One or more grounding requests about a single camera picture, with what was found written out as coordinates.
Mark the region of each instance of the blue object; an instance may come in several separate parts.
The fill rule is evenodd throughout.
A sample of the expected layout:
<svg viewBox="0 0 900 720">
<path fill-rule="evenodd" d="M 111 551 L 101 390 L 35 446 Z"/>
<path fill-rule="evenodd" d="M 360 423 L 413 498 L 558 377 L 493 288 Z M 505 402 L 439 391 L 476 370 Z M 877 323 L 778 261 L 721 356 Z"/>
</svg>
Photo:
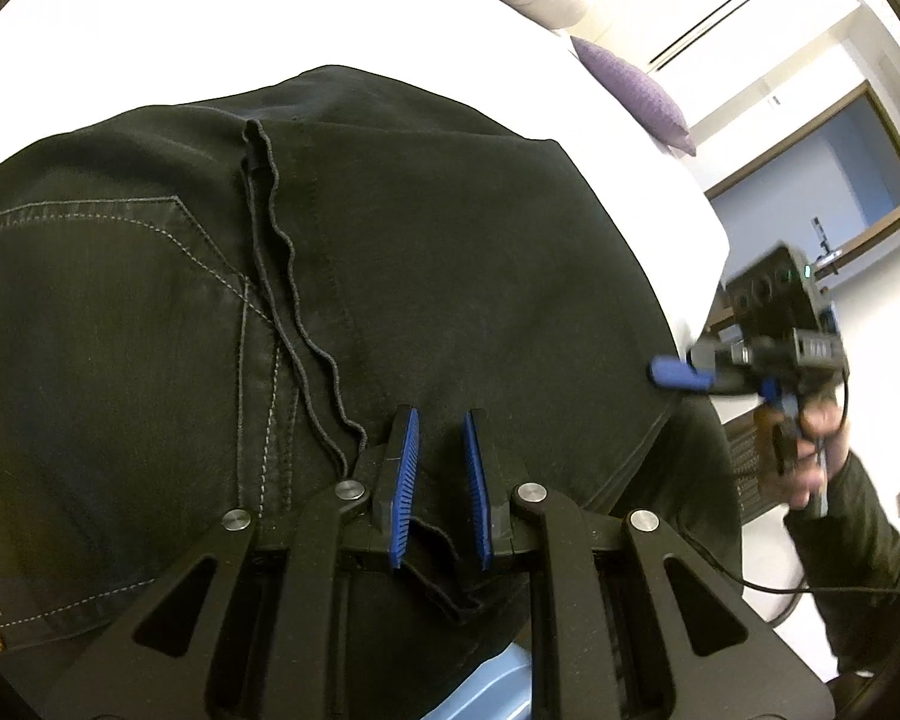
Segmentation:
<svg viewBox="0 0 900 720">
<path fill-rule="evenodd" d="M 389 558 L 391 567 L 399 568 L 407 552 L 407 538 L 410 534 L 410 513 L 413 510 L 413 485 L 416 482 L 416 464 L 420 455 L 420 414 L 410 409 L 407 432 L 403 439 L 400 467 L 396 472 L 394 507 L 391 510 L 391 546 Z"/>
<path fill-rule="evenodd" d="M 477 443 L 477 427 L 473 415 L 467 412 L 463 418 L 463 443 L 466 446 L 466 478 L 470 488 L 470 507 L 473 512 L 473 531 L 477 538 L 477 554 L 484 570 L 490 568 L 493 549 L 490 546 L 490 500 L 487 496 L 487 480 L 484 478 L 484 462 Z"/>
<path fill-rule="evenodd" d="M 776 405 L 782 397 L 780 391 L 780 382 L 773 377 L 764 379 L 760 382 L 760 389 L 757 391 L 761 398 L 766 400 L 770 405 Z"/>
<path fill-rule="evenodd" d="M 650 379 L 663 389 L 706 392 L 713 386 L 716 374 L 698 371 L 679 357 L 658 355 L 650 361 Z"/>
<path fill-rule="evenodd" d="M 423 720 L 530 720 L 530 654 L 516 644 L 477 667 Z"/>
</svg>

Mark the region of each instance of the human hand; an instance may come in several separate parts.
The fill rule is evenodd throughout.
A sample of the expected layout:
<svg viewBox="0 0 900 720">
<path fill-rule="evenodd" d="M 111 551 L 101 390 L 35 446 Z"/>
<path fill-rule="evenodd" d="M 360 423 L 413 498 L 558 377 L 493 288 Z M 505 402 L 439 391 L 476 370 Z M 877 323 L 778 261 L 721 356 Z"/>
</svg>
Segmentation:
<svg viewBox="0 0 900 720">
<path fill-rule="evenodd" d="M 787 504 L 791 509 L 806 508 L 810 495 L 823 487 L 823 470 L 817 465 L 813 441 L 824 437 L 828 479 L 840 473 L 847 462 L 850 422 L 847 420 L 841 428 L 842 414 L 842 408 L 832 400 L 816 401 L 803 409 L 800 427 L 807 440 L 797 442 L 797 464 L 781 476 L 773 453 L 773 425 L 783 422 L 784 415 L 770 406 L 760 406 L 754 412 L 760 493 L 770 500 Z"/>
</svg>

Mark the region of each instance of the blue gripper pad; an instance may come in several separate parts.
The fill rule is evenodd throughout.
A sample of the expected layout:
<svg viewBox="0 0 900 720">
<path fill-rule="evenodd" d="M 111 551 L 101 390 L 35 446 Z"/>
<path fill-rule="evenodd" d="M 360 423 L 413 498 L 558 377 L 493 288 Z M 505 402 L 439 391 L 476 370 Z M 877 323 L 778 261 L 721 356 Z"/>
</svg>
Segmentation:
<svg viewBox="0 0 900 720">
<path fill-rule="evenodd" d="M 713 373 L 695 370 L 678 357 L 658 355 L 650 361 L 650 381 L 663 389 L 706 392 L 715 379 Z"/>
<path fill-rule="evenodd" d="M 473 415 L 467 412 L 463 418 L 463 443 L 466 451 L 466 478 L 470 488 L 470 507 L 473 512 L 474 536 L 477 538 L 477 554 L 484 570 L 490 568 L 493 549 L 490 546 L 490 498 L 487 496 L 487 480 L 484 463 L 477 442 L 477 427 Z"/>
<path fill-rule="evenodd" d="M 394 505 L 391 509 L 391 545 L 389 562 L 392 568 L 399 568 L 407 552 L 407 538 L 410 534 L 410 513 L 413 510 L 413 485 L 416 482 L 416 464 L 420 456 L 420 414 L 410 409 L 407 431 L 403 437 L 403 451 L 396 472 Z"/>
</svg>

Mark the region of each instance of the white bed sheet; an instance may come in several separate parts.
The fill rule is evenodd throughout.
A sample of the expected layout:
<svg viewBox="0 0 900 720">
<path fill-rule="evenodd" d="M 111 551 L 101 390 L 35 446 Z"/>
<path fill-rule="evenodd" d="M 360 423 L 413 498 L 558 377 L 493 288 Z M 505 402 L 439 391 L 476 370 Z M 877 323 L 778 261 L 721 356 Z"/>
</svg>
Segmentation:
<svg viewBox="0 0 900 720">
<path fill-rule="evenodd" d="M 11 0 L 0 12 L 0 162 L 140 105 L 327 64 L 558 141 L 639 259 L 677 346 L 700 333 L 728 250 L 703 193 L 562 39 L 497 0 Z"/>
</svg>

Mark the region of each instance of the metal pin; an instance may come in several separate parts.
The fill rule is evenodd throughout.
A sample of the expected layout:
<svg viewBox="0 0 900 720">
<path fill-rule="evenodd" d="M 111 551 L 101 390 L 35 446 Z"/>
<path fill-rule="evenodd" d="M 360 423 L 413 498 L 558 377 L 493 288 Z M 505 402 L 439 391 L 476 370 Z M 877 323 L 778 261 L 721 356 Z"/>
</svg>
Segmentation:
<svg viewBox="0 0 900 720">
<path fill-rule="evenodd" d="M 521 501 L 539 503 L 547 497 L 547 488 L 543 487 L 543 485 L 538 485 L 536 482 L 525 482 L 516 488 L 516 494 Z"/>
<path fill-rule="evenodd" d="M 221 519 L 221 525 L 228 531 L 242 531 L 247 525 L 250 525 L 250 522 L 250 513 L 243 509 L 231 509 L 223 514 L 223 519 Z"/>
<path fill-rule="evenodd" d="M 337 485 L 336 492 L 337 498 L 340 498 L 343 501 L 355 501 L 364 496 L 364 493 L 367 492 L 367 488 L 356 479 L 344 479 Z"/>
<path fill-rule="evenodd" d="M 638 531 L 653 533 L 660 526 L 660 518 L 646 509 L 638 509 L 631 514 L 631 525 Z"/>
</svg>

